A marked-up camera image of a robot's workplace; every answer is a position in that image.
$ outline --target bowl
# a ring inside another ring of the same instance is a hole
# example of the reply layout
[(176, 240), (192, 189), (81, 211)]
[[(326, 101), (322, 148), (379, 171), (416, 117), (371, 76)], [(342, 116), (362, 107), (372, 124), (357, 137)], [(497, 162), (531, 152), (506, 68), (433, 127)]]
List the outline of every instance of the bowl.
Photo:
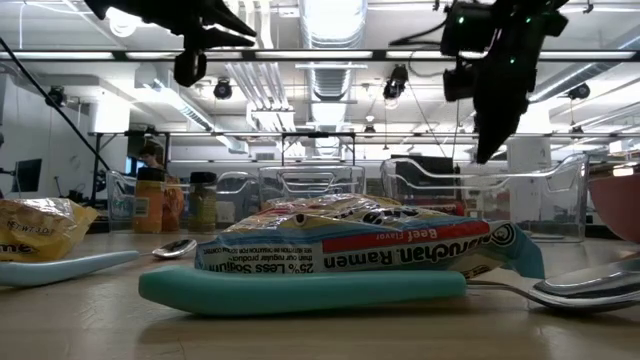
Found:
[(640, 174), (589, 181), (598, 216), (620, 238), (640, 244)]

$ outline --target wooden table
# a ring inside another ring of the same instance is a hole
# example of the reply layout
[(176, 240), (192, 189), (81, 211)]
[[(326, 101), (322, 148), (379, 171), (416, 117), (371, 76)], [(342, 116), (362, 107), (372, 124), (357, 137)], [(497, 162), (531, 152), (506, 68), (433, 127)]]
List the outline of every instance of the wooden table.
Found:
[[(72, 256), (149, 251), (174, 239), (90, 235)], [(610, 240), (542, 247), (549, 275), (640, 250)], [(193, 254), (178, 262), (192, 261)], [(640, 359), (640, 307), (566, 318), (510, 293), (476, 291), (428, 303), (204, 319), (138, 296), (138, 275), (159, 265), (143, 258), (51, 286), (0, 288), (0, 359)], [(501, 270), (484, 278), (518, 282)]]

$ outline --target silicone spoon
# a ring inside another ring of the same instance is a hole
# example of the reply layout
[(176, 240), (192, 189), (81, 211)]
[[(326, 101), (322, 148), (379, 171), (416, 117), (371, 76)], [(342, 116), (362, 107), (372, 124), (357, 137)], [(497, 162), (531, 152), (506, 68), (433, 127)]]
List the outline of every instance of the silicone spoon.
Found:
[(174, 241), (148, 254), (140, 254), (138, 251), (122, 251), (45, 263), (0, 263), (0, 286), (47, 285), (134, 261), (141, 256), (152, 255), (159, 259), (175, 259), (195, 249), (197, 245), (195, 240), (186, 239)]
[(582, 312), (640, 303), (640, 259), (543, 280), (529, 292), (451, 271), (364, 271), (293, 275), (227, 274), (168, 266), (140, 276), (143, 298), (202, 315), (248, 316), (507, 290), (542, 305)]
[(248, 316), (464, 296), (453, 271), (228, 274), (165, 266), (142, 274), (143, 298), (194, 314)]

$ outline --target orange bottle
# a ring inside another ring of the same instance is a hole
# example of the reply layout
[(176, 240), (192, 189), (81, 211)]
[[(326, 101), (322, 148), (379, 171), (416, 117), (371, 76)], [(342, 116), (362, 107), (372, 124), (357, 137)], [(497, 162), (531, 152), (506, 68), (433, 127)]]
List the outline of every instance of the orange bottle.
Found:
[(164, 176), (164, 170), (138, 169), (133, 207), (133, 231), (154, 234), (162, 232)]

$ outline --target ramen package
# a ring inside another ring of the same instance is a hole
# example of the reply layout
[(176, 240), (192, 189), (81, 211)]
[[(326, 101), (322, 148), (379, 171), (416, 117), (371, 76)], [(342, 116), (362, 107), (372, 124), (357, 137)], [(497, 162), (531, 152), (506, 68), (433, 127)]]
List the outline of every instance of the ramen package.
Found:
[(0, 200), (0, 261), (59, 260), (97, 216), (69, 199)]
[(359, 194), (272, 200), (198, 245), (195, 267), (233, 273), (451, 270), (497, 267), (544, 278), (540, 249), (508, 221), (484, 221)]

